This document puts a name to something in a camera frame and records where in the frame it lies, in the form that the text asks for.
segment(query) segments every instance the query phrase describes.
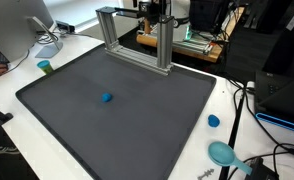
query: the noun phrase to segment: white desk surface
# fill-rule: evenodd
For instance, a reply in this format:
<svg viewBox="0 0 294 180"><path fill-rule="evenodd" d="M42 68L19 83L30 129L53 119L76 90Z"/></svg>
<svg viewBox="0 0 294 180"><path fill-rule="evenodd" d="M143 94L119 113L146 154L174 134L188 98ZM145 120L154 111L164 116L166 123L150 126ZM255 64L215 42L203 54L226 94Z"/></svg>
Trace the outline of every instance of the white desk surface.
<svg viewBox="0 0 294 180"><path fill-rule="evenodd" d="M83 36L69 36L62 41L63 49L50 59L54 69L103 43ZM34 58L40 48L36 44L29 57L17 69L0 77L0 111L14 115L3 128L40 179L92 179L15 96L16 91L44 76L36 66L41 59ZM220 175L221 167L209 159L207 148L213 141L227 143L229 140L235 118L232 97L236 89L226 79L216 78L217 84L169 177L170 180L195 180L208 169L215 171L206 179L218 179ZM210 114L215 114L220 119L221 123L217 128L209 127L207 117Z"/></svg>
<svg viewBox="0 0 294 180"><path fill-rule="evenodd" d="M248 83L248 87L254 87L253 82ZM254 111L254 96L248 96L249 107ZM280 143L294 144L294 131L260 121L267 131ZM260 128L254 117L250 114L244 102L239 129L234 147L235 153L240 160L250 157L273 153L276 144L265 134ZM283 152L282 148L278 148L277 152ZM263 164L274 171L272 156L263 158ZM276 167L280 180L294 180L294 156L283 154L276 156ZM245 179L245 173L237 170L232 179Z"/></svg>

